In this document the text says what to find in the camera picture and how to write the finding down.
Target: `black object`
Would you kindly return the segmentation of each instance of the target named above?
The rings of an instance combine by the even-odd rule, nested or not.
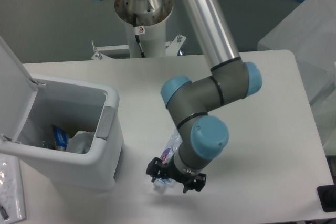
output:
[[[321,201],[323,211],[335,212],[336,211],[336,185],[319,186],[317,193]]]
[[[157,178],[172,178],[173,180],[180,182],[184,185],[183,193],[189,190],[201,191],[205,186],[206,174],[199,173],[197,175],[185,175],[177,170],[174,164],[174,158],[164,164],[162,160],[155,157],[149,164],[146,170],[146,174],[152,177],[152,182]]]
[[[6,210],[3,206],[0,207],[0,213],[2,215],[2,218],[4,218],[4,220],[9,219],[9,215],[8,215],[8,213],[6,212]]]

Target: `white trash bin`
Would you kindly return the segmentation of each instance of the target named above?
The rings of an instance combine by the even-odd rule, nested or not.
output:
[[[124,141],[119,96],[109,86],[30,75],[0,37],[0,153],[14,155],[53,182],[98,190],[113,187]],[[88,153],[42,148],[51,125],[70,136],[95,132]]]

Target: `robotic arm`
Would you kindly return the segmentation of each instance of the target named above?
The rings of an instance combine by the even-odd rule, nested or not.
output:
[[[228,142],[226,125],[208,112],[258,92],[262,79],[253,63],[240,58],[217,0],[183,1],[212,75],[193,83],[179,76],[164,84],[161,95],[183,142],[168,163],[156,157],[146,173],[152,181],[182,183],[185,193],[202,190],[206,175],[200,172]]]
[[[165,56],[173,0],[115,0],[114,8],[124,21],[131,58]]]

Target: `gray joint housing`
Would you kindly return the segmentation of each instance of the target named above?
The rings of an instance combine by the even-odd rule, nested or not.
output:
[[[212,68],[210,77],[188,82],[174,93],[167,109],[183,139],[174,155],[180,172],[199,173],[211,162],[199,157],[191,147],[190,132],[194,123],[211,110],[245,98],[248,87],[248,69],[239,57]]]

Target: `bolt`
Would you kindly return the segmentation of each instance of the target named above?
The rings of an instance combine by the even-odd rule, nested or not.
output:
[[[92,48],[93,48],[93,51],[96,52],[96,51],[97,51],[97,48],[96,48],[96,46],[94,45],[94,43],[95,43],[95,42],[92,40],[92,41],[91,41]]]
[[[177,42],[180,43],[180,42],[181,42],[181,39],[182,39],[182,36],[181,36],[181,34],[179,34],[179,35],[177,36]]]

